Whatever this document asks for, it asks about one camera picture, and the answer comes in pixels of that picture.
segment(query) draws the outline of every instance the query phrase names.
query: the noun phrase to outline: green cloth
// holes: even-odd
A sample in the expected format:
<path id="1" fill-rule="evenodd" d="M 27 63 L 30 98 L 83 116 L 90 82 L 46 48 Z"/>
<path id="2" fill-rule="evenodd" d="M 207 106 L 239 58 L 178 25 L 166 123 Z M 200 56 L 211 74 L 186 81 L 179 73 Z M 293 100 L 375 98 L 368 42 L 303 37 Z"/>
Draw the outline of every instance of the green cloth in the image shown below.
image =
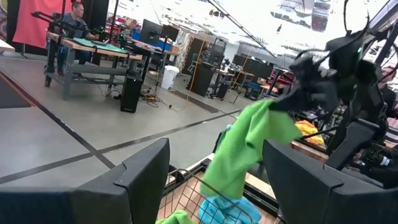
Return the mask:
<path id="1" fill-rule="evenodd" d="M 262 161 L 265 139 L 288 144 L 301 136 L 287 113 L 268 109 L 272 102 L 261 100 L 243 110 L 233 127 L 222 136 L 214 159 L 205 172 L 203 180 L 228 198 L 242 197 L 246 171 Z M 201 192 L 207 197 L 217 196 L 204 184 Z"/>
<path id="2" fill-rule="evenodd" d="M 159 220 L 156 224 L 196 224 L 188 218 L 188 214 L 184 210 L 177 210 L 168 218 Z"/>
<path id="3" fill-rule="evenodd" d="M 127 50 L 123 50 L 119 47 L 113 46 L 111 44 L 107 44 L 106 46 L 93 44 L 91 40 L 81 39 L 81 38 L 73 38 L 74 41 L 86 47 L 94 47 L 97 46 L 98 49 L 109 50 L 117 53 L 127 54 L 129 53 Z"/>

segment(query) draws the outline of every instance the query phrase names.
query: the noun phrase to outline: computer monitor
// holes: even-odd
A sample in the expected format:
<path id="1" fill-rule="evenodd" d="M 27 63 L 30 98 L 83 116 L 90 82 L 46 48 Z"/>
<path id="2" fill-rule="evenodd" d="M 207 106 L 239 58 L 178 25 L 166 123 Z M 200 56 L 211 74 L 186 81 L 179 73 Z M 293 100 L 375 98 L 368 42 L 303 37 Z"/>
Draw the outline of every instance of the computer monitor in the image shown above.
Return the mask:
<path id="1" fill-rule="evenodd" d="M 243 57 L 243 56 L 235 55 L 235 56 L 234 56 L 234 60 L 232 61 L 232 63 L 234 63 L 235 65 L 243 66 L 245 59 L 246 59 L 246 58 Z"/>
<path id="2" fill-rule="evenodd" d="M 211 47 L 209 63 L 215 66 L 221 66 L 224 59 L 226 42 L 216 38 L 213 46 Z"/>
<path id="3" fill-rule="evenodd" d="M 141 29 L 141 41 L 147 44 L 158 44 L 163 27 L 144 19 Z"/>
<path id="4" fill-rule="evenodd" d="M 166 35 L 172 41 L 177 40 L 178 33 L 180 31 L 172 26 L 163 25 L 162 34 Z"/>

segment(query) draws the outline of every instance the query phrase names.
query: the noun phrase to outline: red backdrop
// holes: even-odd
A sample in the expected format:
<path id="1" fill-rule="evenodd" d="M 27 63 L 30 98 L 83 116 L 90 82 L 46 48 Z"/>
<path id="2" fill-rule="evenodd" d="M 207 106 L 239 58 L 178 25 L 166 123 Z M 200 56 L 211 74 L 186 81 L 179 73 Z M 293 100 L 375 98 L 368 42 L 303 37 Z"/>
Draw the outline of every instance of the red backdrop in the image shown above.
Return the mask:
<path id="1" fill-rule="evenodd" d="M 65 13 L 71 11 L 71 1 L 66 0 Z M 35 18 L 32 12 L 41 11 L 48 15 L 62 12 L 62 0 L 21 0 L 18 12 L 17 30 L 12 41 L 45 47 L 48 22 Z"/>

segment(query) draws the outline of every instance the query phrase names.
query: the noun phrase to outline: trash can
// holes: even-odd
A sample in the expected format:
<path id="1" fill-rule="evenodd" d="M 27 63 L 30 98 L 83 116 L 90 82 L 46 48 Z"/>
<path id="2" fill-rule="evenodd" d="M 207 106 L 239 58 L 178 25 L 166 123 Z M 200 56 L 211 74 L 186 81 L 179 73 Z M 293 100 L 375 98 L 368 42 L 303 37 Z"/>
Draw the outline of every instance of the trash can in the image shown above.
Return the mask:
<path id="1" fill-rule="evenodd" d="M 165 66 L 164 68 L 165 69 L 161 87 L 168 90 L 169 88 L 173 87 L 175 77 L 180 72 L 180 70 L 177 67 L 169 65 Z"/>

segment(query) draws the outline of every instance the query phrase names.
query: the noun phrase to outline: yellow object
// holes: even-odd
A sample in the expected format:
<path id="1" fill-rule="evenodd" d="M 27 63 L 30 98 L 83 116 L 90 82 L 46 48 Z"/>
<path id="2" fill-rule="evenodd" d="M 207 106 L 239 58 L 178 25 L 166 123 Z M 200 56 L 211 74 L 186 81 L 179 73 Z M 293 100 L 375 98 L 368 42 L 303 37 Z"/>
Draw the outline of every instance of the yellow object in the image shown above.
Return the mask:
<path id="1" fill-rule="evenodd" d="M 297 121 L 295 125 L 302 132 L 303 136 L 318 132 L 318 129 L 306 120 Z M 306 138 L 305 140 L 320 147 L 323 147 L 325 145 L 325 142 L 323 142 L 322 136 L 320 135 L 312 136 L 310 138 Z"/>

